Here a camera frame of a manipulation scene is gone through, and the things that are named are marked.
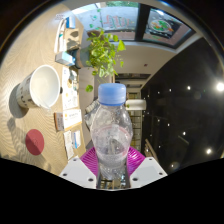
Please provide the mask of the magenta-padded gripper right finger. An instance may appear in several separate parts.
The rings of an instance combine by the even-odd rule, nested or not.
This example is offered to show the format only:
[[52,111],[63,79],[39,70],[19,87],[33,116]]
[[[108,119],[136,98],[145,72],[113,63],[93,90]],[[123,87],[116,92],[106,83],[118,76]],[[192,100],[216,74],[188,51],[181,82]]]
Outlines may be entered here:
[[145,157],[130,147],[126,161],[131,188],[140,188],[167,176],[167,173],[153,157]]

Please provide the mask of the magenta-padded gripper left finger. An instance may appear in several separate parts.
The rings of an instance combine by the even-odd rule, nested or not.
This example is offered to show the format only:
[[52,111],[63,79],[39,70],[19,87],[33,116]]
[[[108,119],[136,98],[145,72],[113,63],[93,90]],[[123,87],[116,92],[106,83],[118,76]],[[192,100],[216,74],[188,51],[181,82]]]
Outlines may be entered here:
[[84,188],[95,189],[99,174],[98,159],[94,148],[81,157],[72,158],[60,173],[60,177]]

